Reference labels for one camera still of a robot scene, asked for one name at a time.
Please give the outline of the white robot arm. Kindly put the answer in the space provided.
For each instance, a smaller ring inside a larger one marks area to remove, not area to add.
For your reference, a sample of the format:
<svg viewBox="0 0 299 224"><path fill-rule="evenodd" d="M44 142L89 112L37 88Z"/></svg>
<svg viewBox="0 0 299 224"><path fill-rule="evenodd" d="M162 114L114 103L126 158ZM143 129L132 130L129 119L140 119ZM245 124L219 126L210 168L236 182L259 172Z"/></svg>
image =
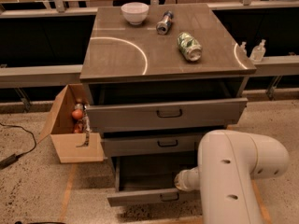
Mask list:
<svg viewBox="0 0 299 224"><path fill-rule="evenodd" d="M283 175L290 158L270 136L216 130L201 139L197 161L177 174L175 186L200 192L204 224L263 224L251 181Z"/></svg>

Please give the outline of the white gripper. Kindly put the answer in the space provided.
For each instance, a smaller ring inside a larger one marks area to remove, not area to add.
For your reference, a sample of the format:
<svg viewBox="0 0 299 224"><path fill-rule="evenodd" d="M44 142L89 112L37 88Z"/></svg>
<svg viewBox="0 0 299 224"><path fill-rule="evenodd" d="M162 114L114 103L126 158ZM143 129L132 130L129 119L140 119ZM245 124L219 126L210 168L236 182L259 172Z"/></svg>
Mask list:
<svg viewBox="0 0 299 224"><path fill-rule="evenodd" d="M200 175L197 167L180 171L174 180L177 189L193 191L200 189Z"/></svg>

